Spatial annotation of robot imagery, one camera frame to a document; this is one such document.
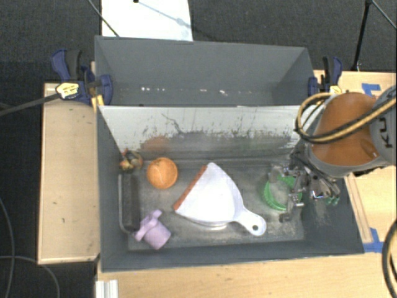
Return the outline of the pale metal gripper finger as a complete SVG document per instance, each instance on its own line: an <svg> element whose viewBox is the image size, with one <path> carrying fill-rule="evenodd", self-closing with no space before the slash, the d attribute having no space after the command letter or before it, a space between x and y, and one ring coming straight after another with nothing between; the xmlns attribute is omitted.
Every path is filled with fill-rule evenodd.
<svg viewBox="0 0 397 298"><path fill-rule="evenodd" d="M288 195L286 210L279 215L279 222L291 221L305 205L302 202L302 193L291 193Z"/></svg>
<svg viewBox="0 0 397 298"><path fill-rule="evenodd" d="M268 173L268 178L270 183L276 183L279 179L278 177L293 176L291 171L286 166L272 166L270 172Z"/></svg>

